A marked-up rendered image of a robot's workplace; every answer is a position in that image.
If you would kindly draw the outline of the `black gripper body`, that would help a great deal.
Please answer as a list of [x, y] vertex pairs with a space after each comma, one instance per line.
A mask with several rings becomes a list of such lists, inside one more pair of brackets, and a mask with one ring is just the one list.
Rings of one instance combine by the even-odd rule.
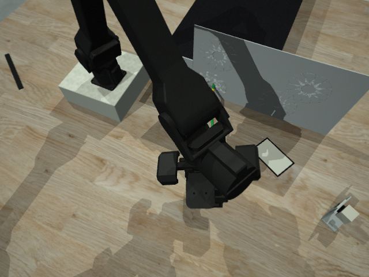
[[[257, 181], [261, 177], [259, 166], [258, 147], [255, 144], [238, 145], [235, 150], [241, 154], [246, 160], [257, 168], [257, 174], [253, 181]], [[157, 180], [162, 185], [176, 185], [178, 184], [177, 172], [178, 170], [197, 169], [197, 164], [188, 162], [185, 158], [179, 158], [179, 151], [162, 152], [158, 157], [157, 164]]]

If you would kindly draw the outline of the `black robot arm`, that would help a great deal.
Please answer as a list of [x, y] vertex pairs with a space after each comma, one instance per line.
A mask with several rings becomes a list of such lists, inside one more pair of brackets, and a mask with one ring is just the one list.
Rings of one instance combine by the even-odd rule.
[[[226, 143], [234, 129], [202, 75], [185, 63], [155, 0], [107, 0], [153, 83], [158, 119], [182, 156], [186, 205], [222, 208], [252, 183], [257, 169]], [[103, 0], [71, 0], [79, 24], [74, 55], [91, 83], [113, 91], [127, 74], [118, 65], [119, 37], [107, 26]], [[213, 118], [217, 123], [209, 127]]]

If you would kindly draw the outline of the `white rectangle with black outline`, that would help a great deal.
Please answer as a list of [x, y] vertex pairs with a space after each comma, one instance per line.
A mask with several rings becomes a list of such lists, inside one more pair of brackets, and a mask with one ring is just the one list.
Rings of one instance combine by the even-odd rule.
[[259, 157], [277, 174], [279, 175], [292, 162], [268, 139], [262, 142], [258, 147]]

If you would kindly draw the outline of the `black flat strip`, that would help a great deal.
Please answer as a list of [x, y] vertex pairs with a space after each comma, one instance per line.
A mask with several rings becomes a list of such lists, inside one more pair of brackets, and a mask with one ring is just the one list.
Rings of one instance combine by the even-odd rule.
[[18, 86], [18, 89], [23, 89], [22, 83], [21, 83], [20, 78], [19, 78], [19, 76], [17, 74], [17, 71], [16, 71], [16, 69], [14, 67], [14, 64], [12, 62], [12, 59], [11, 59], [10, 55], [9, 54], [5, 54], [5, 57], [6, 57], [6, 60], [7, 60], [8, 64], [9, 64], [10, 70], [12, 71], [12, 74], [13, 74], [13, 77], [14, 77], [14, 79], [16, 81], [16, 84]]

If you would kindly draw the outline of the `cream rectangular block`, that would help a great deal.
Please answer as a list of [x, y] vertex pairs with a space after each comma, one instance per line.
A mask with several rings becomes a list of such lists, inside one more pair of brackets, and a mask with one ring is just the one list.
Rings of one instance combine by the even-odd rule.
[[[335, 205], [329, 212], [332, 212], [335, 209], [337, 209], [345, 201], [346, 199]], [[350, 205], [347, 206], [343, 205], [337, 210], [337, 213], [335, 214], [335, 216], [338, 217], [339, 220], [342, 221], [344, 224], [352, 222], [358, 215], [359, 213]]]

